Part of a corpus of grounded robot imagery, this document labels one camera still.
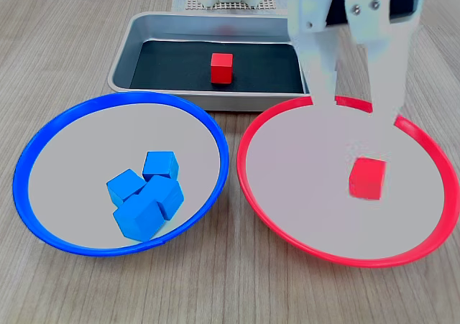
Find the wooden table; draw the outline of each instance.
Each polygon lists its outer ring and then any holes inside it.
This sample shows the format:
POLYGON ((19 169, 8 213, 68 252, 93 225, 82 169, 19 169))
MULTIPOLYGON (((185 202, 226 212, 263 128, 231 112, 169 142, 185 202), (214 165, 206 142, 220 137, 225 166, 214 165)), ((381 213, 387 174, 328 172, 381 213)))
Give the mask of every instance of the wooden table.
MULTIPOLYGON (((21 222, 12 198, 27 142, 71 106, 110 92, 109 68, 129 19, 172 0, 0 0, 0 322, 460 323, 460 232, 405 267, 352 269, 308 256, 256 217, 236 176, 254 119, 214 114, 231 169, 191 230, 133 256, 58 251, 21 222)), ((426 0, 413 40, 403 114, 460 171, 460 0, 426 0)), ((342 31, 338 93, 369 98, 364 51, 342 31)))

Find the cube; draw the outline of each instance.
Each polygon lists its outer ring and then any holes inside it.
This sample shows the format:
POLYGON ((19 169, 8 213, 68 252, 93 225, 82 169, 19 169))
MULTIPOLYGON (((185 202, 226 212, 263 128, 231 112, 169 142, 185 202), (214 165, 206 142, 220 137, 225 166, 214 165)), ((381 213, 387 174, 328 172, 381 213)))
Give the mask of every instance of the cube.
POLYGON ((382 160, 359 157, 349 178, 349 192, 355 198, 380 200, 382 197, 386 163, 382 160))
POLYGON ((176 180, 179 175, 179 164, 174 152, 148 152, 145 158, 142 176, 148 182, 154 175, 176 180))
POLYGON ((154 175, 140 195, 155 199, 165 220, 171 220, 184 201, 179 182, 160 175, 154 175))
POLYGON ((158 203, 149 196, 133 195, 114 212, 125 237, 149 241, 165 223, 158 203))
POLYGON ((110 198, 116 207, 122 205, 129 197, 140 193, 146 184, 133 170, 128 169, 107 182, 110 198))
POLYGON ((213 53, 211 58, 211 82, 230 84, 233 73, 233 55, 230 53, 213 53))

